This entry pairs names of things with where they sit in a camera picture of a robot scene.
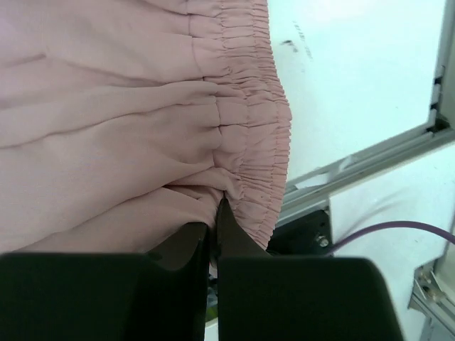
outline cable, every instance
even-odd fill
[[[340,242],[335,243],[330,249],[330,251],[327,253],[327,256],[332,255],[334,252],[338,251],[345,245],[351,243],[357,238],[365,236],[366,234],[380,231],[381,229],[394,229],[398,227],[400,228],[406,227],[408,229],[420,229],[423,231],[431,232],[432,234],[437,234],[438,236],[444,238],[445,240],[455,245],[455,236],[452,235],[450,232],[444,231],[443,229],[440,229],[430,224],[425,224],[423,222],[410,222],[403,220],[396,222],[382,222],[380,224],[374,224],[372,226],[366,227],[365,229],[361,229],[360,231],[354,232],[350,236],[347,236],[345,239],[341,240]]]

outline black device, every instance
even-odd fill
[[[402,341],[364,259],[270,256],[217,216],[219,339]],[[194,340],[205,327],[210,238],[190,223],[148,254],[0,258],[0,340]]]

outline pink garment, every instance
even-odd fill
[[[0,4],[0,251],[147,251],[224,191],[266,247],[290,125],[266,0]]]

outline ruffled hem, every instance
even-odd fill
[[[270,45],[267,1],[218,0],[209,9],[206,0],[187,4],[201,75],[223,85],[217,94],[223,142],[214,164],[230,172],[227,198],[237,222],[266,248],[286,185],[291,121]]]

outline screw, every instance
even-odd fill
[[[328,239],[326,236],[319,236],[316,238],[316,241],[319,243],[320,247],[327,247],[328,246]]]

